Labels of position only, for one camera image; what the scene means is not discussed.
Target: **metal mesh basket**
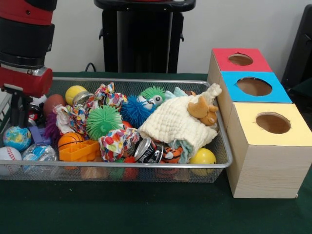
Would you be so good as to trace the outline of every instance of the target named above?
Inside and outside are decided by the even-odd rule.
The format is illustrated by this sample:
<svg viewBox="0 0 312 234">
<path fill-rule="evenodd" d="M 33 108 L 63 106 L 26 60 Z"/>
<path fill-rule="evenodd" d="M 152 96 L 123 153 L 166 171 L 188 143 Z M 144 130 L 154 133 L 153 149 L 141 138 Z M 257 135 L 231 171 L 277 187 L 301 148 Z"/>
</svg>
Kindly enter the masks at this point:
<svg viewBox="0 0 312 234">
<path fill-rule="evenodd" d="M 192 90 L 198 94 L 209 87 L 203 81 L 177 80 L 127 80 L 102 78 L 54 78 L 48 96 L 52 94 L 65 95 L 72 85 L 81 85 L 89 92 L 102 84 L 115 83 L 115 91 L 126 95 L 138 95 L 142 90 L 155 86 L 164 87 L 171 92 L 175 87 L 182 90 Z M 0 112 L 7 109 L 10 98 L 0 103 Z M 3 118 L 2 129 L 8 127 L 8 118 Z M 164 181 L 164 182 L 205 182 L 213 183 L 222 170 L 232 162 L 232 152 L 223 126 L 223 120 L 218 113 L 218 136 L 205 148 L 211 150 L 217 159 L 217 164 L 141 164 L 141 163 L 104 163 L 104 162 L 44 162 L 44 161 L 9 161 L 0 160 L 0 179 L 5 180 L 96 180 L 96 181 Z M 1 168 L 14 167 L 17 172 L 4 176 Z"/>
</svg>

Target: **yellow ball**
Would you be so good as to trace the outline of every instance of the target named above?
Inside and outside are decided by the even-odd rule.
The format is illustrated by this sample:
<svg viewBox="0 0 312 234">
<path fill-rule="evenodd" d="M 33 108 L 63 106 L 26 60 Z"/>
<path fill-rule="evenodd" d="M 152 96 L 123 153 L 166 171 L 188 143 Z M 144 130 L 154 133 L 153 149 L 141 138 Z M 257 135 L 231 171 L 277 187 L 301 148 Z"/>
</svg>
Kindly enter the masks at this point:
<svg viewBox="0 0 312 234">
<path fill-rule="evenodd" d="M 87 90 L 80 85 L 74 85 L 74 86 L 70 87 L 66 91 L 66 94 L 65 94 L 65 100 L 66 100 L 67 104 L 72 106 L 74 97 L 83 91 L 87 91 Z"/>
<path fill-rule="evenodd" d="M 190 159 L 191 164 L 216 164 L 216 158 L 213 152 L 208 149 L 201 148 Z M 192 168 L 191 171 L 197 176 L 207 176 L 214 172 L 214 169 Z"/>
</svg>

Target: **round hole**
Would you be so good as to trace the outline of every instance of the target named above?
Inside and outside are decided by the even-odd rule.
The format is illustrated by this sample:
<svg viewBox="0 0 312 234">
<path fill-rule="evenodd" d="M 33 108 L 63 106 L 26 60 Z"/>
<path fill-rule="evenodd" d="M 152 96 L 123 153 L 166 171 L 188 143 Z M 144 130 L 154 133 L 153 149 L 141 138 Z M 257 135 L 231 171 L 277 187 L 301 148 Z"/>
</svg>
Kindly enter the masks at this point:
<svg viewBox="0 0 312 234">
<path fill-rule="evenodd" d="M 254 77 L 242 78 L 237 85 L 241 91 L 253 96 L 265 96 L 272 92 L 272 86 L 269 83 Z"/>
<path fill-rule="evenodd" d="M 264 130 L 274 134 L 286 133 L 291 128 L 291 124 L 288 119 L 273 112 L 259 114 L 257 116 L 256 123 Z"/>
<path fill-rule="evenodd" d="M 244 55 L 240 53 L 229 56 L 229 61 L 239 66 L 248 66 L 254 62 L 253 59 L 249 57 L 248 55 Z"/>
</svg>

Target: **purple toy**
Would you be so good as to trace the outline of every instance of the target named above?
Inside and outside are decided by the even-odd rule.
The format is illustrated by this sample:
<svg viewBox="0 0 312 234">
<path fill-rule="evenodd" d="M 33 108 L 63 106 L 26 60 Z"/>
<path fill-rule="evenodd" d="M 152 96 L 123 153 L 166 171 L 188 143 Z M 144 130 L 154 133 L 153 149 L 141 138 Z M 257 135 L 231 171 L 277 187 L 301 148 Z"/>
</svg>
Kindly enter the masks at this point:
<svg viewBox="0 0 312 234">
<path fill-rule="evenodd" d="M 43 143 L 46 145 L 51 145 L 51 138 L 45 138 L 44 135 L 44 128 L 38 128 L 37 126 L 29 127 L 29 131 L 31 132 L 31 136 L 35 144 Z"/>
<path fill-rule="evenodd" d="M 53 144 L 57 144 L 61 137 L 59 128 L 57 127 L 57 114 L 54 112 L 48 115 L 45 123 L 44 137 L 50 137 Z"/>
</svg>

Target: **red robot part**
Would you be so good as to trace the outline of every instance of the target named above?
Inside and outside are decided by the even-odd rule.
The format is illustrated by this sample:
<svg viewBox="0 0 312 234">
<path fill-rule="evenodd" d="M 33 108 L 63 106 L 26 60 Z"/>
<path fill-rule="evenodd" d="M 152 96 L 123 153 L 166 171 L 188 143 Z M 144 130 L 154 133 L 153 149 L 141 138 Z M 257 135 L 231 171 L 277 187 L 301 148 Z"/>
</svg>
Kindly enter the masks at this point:
<svg viewBox="0 0 312 234">
<path fill-rule="evenodd" d="M 53 11 L 32 6 L 25 0 L 0 0 L 0 17 L 34 25 L 51 25 Z"/>
<path fill-rule="evenodd" d="M 0 67 L 0 74 L 0 88 L 20 90 L 25 95 L 35 98 L 39 98 L 49 91 L 53 78 L 50 68 L 46 69 L 42 75 L 34 76 Z"/>
</svg>

